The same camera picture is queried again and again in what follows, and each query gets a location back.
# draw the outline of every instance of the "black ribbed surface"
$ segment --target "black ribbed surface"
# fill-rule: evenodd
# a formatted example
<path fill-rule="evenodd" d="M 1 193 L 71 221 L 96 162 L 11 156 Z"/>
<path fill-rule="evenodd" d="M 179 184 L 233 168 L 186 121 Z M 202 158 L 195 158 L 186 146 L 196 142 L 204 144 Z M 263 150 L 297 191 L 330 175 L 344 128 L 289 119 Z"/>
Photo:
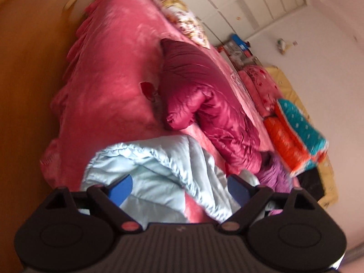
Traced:
<path fill-rule="evenodd" d="M 238 236 L 220 234 L 209 224 L 151 225 L 142 234 L 124 236 L 106 258 L 77 272 L 280 273 L 259 263 Z"/>

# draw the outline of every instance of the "triangular cutout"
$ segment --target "triangular cutout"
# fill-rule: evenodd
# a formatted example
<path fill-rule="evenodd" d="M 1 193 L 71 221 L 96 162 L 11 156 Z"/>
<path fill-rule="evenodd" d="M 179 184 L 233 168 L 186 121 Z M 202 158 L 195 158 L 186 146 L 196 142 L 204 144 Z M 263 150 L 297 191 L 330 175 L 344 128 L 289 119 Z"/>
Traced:
<path fill-rule="evenodd" d="M 305 196 L 302 194 L 297 194 L 296 202 L 294 203 L 295 209 L 307 209 L 307 210 L 314 210 L 315 207 L 307 200 Z"/>
<path fill-rule="evenodd" d="M 64 200 L 64 196 L 62 193 L 58 193 L 54 196 L 53 200 L 47 205 L 46 209 L 57 209 L 57 208 L 66 208 L 66 201 Z"/>

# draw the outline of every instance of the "bed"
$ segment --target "bed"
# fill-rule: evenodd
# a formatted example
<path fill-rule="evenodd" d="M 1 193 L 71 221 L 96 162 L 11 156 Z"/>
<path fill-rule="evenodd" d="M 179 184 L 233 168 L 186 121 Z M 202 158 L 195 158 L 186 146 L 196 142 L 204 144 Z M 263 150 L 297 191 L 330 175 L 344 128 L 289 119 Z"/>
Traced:
<path fill-rule="evenodd" d="M 60 123 L 59 136 L 46 149 L 40 165 L 54 188 L 78 191 L 84 170 L 94 154 L 107 146 L 175 134 L 196 139 L 226 172 L 225 160 L 198 124 L 176 131 L 161 121 L 161 103 L 143 93 L 143 83 L 155 90 L 163 56 L 160 41 L 169 38 L 193 44 L 172 26 L 151 0 L 96 0 L 87 9 L 70 49 L 65 86 L 51 109 Z M 272 143 L 249 95 L 236 73 L 214 49 L 199 47 L 225 75 L 243 110 L 259 132 L 261 151 Z M 186 194 L 190 222 L 210 220 Z"/>

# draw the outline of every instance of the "teal fabric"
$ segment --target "teal fabric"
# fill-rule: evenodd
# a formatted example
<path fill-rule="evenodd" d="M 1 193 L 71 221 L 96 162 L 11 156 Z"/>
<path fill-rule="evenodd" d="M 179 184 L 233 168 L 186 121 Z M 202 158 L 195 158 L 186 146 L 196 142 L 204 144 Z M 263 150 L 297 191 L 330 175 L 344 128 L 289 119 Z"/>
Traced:
<path fill-rule="evenodd" d="M 309 154 L 315 156 L 319 151 L 327 150 L 328 141 L 306 120 L 293 103 L 286 99 L 278 99 L 277 102 L 289 125 L 306 146 Z"/>
<path fill-rule="evenodd" d="M 108 186 L 128 174 L 133 188 L 120 207 L 144 228 L 149 222 L 188 222 L 185 191 L 218 222 L 240 207 L 214 158 L 189 135 L 118 143 L 97 152 L 86 167 L 81 190 Z"/>

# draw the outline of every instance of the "red circular cap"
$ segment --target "red circular cap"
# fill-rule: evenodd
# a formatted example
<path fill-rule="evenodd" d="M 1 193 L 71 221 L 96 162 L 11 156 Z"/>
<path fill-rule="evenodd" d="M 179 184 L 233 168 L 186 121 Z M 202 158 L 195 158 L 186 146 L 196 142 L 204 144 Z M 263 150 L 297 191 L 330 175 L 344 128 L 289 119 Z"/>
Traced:
<path fill-rule="evenodd" d="M 125 222 L 125 223 L 122 223 L 122 225 L 121 225 L 121 228 L 124 231 L 129 231 L 129 232 L 136 231 L 139 229 L 139 227 L 140 227 L 140 225 L 137 222 Z"/>

